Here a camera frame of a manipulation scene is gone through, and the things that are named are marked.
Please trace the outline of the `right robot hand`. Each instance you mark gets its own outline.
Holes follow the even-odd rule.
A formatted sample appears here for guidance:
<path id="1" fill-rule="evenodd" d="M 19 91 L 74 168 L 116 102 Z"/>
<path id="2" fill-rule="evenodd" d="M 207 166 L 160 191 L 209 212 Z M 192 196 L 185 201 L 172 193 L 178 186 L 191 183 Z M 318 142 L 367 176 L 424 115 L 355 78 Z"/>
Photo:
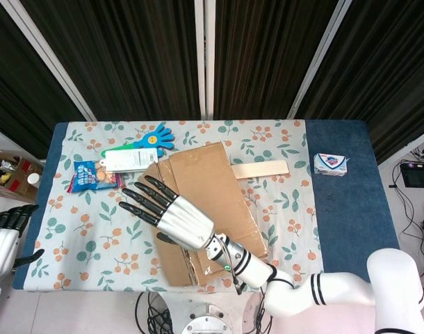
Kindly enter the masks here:
<path id="1" fill-rule="evenodd" d="M 137 191 L 122 189 L 134 203 L 122 201 L 121 208 L 187 250 L 202 250 L 212 242 L 214 222 L 183 196 L 150 175 L 145 176 L 145 182 L 135 182 L 134 186 Z"/>

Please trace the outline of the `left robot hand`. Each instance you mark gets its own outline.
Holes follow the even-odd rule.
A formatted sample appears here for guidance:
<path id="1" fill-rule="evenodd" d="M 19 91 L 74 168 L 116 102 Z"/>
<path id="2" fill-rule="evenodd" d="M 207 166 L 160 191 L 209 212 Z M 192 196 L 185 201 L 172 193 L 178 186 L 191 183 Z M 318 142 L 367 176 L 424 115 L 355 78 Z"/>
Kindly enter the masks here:
<path id="1" fill-rule="evenodd" d="M 40 259 L 44 249 L 39 249 L 27 257 L 16 258 L 19 239 L 38 205 L 13 207 L 0 212 L 0 279 L 10 271 Z"/>

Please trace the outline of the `brown cardboard shipping box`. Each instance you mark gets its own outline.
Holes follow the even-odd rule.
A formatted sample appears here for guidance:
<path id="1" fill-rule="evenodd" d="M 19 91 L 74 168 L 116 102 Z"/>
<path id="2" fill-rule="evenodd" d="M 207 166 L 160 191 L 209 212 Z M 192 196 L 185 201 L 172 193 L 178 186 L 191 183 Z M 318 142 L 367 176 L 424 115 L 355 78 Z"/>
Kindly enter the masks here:
<path id="1" fill-rule="evenodd" d="M 245 203 L 240 185 L 221 143 L 178 152 L 153 163 L 139 180 L 149 186 L 148 176 L 164 183 L 212 220 L 213 231 L 225 234 L 254 256 L 263 259 L 268 249 L 261 231 Z M 185 250 L 152 231 L 163 274 L 173 287 L 206 285 L 225 274 L 205 250 Z"/>

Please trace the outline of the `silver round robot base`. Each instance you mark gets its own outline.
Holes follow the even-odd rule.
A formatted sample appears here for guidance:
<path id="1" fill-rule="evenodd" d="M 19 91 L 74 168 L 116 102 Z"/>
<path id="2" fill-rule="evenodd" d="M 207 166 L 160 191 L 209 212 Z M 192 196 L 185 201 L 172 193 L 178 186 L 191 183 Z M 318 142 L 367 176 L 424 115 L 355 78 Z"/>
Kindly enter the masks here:
<path id="1" fill-rule="evenodd" d="M 232 325 L 222 308 L 203 303 L 188 312 L 180 334 L 232 334 Z"/>

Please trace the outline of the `blue hand clapper toy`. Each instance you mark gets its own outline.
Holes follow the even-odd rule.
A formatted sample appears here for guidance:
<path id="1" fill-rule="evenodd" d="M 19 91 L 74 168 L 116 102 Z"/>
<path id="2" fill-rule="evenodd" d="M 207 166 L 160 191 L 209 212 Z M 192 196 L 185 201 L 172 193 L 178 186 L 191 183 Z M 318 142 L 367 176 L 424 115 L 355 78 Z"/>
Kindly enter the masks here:
<path id="1" fill-rule="evenodd" d="M 165 126 L 165 123 L 160 123 L 155 129 L 147 132 L 139 141 L 127 143 L 116 148 L 107 149 L 101 152 L 103 158 L 106 157 L 106 153 L 109 151 L 118 150 L 132 150 L 132 149 L 144 149 L 144 148 L 155 148 L 158 157 L 164 155 L 165 150 L 175 149 L 174 135 L 172 130 Z"/>

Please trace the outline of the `open cardboard box with clutter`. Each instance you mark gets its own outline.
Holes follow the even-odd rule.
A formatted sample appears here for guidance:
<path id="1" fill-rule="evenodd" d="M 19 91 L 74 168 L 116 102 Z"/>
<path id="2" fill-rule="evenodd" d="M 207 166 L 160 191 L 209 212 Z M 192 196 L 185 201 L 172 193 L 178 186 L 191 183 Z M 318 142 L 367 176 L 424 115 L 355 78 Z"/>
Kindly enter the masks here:
<path id="1" fill-rule="evenodd" d="M 34 203 L 38 188 L 28 183 L 28 177 L 42 175 L 43 167 L 26 158 L 0 152 L 0 197 Z"/>

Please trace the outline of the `white product backing card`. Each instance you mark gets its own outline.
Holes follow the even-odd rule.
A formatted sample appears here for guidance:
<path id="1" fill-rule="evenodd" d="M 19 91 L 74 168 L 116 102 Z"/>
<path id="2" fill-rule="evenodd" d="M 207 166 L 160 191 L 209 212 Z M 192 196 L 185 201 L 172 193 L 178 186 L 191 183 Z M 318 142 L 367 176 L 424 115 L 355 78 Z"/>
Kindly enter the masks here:
<path id="1" fill-rule="evenodd" d="M 99 161 L 101 167 L 108 172 L 128 173 L 146 170 L 151 164 L 158 162 L 156 148 L 140 148 L 127 150 L 109 150 Z"/>

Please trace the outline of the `beige flat board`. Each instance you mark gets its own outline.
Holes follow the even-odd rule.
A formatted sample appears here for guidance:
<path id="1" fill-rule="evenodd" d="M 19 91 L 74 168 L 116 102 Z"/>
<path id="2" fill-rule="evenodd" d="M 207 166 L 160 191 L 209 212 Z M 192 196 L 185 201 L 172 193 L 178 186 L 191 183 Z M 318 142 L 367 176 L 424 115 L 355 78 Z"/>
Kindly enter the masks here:
<path id="1" fill-rule="evenodd" d="M 234 176 L 237 180 L 289 173 L 288 165 L 286 161 L 283 160 L 236 164 L 232 165 L 231 169 L 233 170 Z"/>

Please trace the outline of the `floral orange fruit tablecloth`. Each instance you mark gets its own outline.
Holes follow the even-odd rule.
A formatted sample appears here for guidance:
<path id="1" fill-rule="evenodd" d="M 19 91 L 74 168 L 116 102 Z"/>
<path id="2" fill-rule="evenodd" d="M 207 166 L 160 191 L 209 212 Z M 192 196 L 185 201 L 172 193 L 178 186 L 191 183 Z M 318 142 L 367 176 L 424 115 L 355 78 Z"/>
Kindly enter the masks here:
<path id="1" fill-rule="evenodd" d="M 260 229 L 267 261 L 295 286 L 323 270 L 305 123 L 302 120 L 168 121 L 174 148 L 223 144 L 232 164 L 284 160 L 288 171 L 241 180 L 243 200 Z M 175 290 L 152 229 L 123 210 L 118 189 L 69 193 L 77 161 L 146 137 L 156 122 L 72 122 L 57 126 L 24 252 L 43 255 L 15 275 L 14 287 L 165 292 Z"/>

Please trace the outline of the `blue snack bag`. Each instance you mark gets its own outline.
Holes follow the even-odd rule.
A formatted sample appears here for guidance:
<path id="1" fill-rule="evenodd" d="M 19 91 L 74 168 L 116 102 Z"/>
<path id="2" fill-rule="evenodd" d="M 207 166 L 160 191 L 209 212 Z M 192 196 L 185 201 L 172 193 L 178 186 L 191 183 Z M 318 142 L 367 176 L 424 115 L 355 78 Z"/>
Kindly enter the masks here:
<path id="1" fill-rule="evenodd" d="M 107 171 L 100 161 L 76 161 L 74 162 L 74 174 L 67 192 L 98 191 L 121 186 L 122 178 L 120 174 Z"/>

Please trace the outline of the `white blue soap box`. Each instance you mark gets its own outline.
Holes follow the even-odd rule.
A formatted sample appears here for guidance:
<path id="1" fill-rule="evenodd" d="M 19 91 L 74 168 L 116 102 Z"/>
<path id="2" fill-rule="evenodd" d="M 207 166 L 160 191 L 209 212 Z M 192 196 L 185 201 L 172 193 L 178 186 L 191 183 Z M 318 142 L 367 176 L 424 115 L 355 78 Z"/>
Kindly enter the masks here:
<path id="1" fill-rule="evenodd" d="M 345 156 L 317 153 L 313 158 L 314 173 L 343 177 L 348 172 Z"/>

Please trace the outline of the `black pleated curtain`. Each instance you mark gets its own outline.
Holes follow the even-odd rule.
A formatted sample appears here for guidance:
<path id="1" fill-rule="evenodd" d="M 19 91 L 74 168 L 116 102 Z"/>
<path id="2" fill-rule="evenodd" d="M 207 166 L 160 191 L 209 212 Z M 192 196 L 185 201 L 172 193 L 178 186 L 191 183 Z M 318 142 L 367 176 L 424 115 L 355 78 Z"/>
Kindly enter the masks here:
<path id="1" fill-rule="evenodd" d="M 198 120 L 194 0 L 18 0 L 100 121 Z M 202 0 L 215 10 L 213 118 L 366 123 L 378 162 L 424 133 L 424 0 Z M 45 158 L 84 119 L 0 3 L 0 132 Z"/>

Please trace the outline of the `black electronic device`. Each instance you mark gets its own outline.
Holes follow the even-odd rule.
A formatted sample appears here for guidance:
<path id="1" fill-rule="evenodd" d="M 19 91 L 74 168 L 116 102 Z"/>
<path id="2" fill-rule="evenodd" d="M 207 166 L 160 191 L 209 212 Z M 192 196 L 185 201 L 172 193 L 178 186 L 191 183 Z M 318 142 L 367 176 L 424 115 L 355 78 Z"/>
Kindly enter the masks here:
<path id="1" fill-rule="evenodd" d="M 424 163 L 404 162 L 400 165 L 400 171 L 407 188 L 424 189 Z"/>

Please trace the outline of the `white frame pole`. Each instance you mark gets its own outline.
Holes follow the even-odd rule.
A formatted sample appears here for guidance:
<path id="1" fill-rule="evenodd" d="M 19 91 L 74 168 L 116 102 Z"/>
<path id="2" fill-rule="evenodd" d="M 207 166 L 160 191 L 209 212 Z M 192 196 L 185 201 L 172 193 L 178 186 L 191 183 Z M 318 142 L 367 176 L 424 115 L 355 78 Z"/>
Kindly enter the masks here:
<path id="1" fill-rule="evenodd" d="M 316 74 L 327 54 L 329 47 L 331 46 L 353 0 L 338 0 L 335 9 L 327 23 L 327 26 L 323 32 L 322 38 L 318 43 L 316 51 L 311 59 L 311 62 L 307 68 L 305 76 L 300 84 L 300 87 L 296 93 L 295 99 L 288 111 L 286 116 L 287 119 L 294 119 L 298 113 L 299 107 L 309 90 L 310 85 L 316 77 Z"/>
<path id="2" fill-rule="evenodd" d="M 214 118 L 216 0 L 194 0 L 199 107 L 202 120 Z"/>
<path id="3" fill-rule="evenodd" d="M 87 122 L 97 122 L 97 118 L 82 96 L 76 84 L 58 59 L 20 0 L 0 0 L 0 4 L 17 28 L 22 32 L 60 87 L 70 98 Z"/>

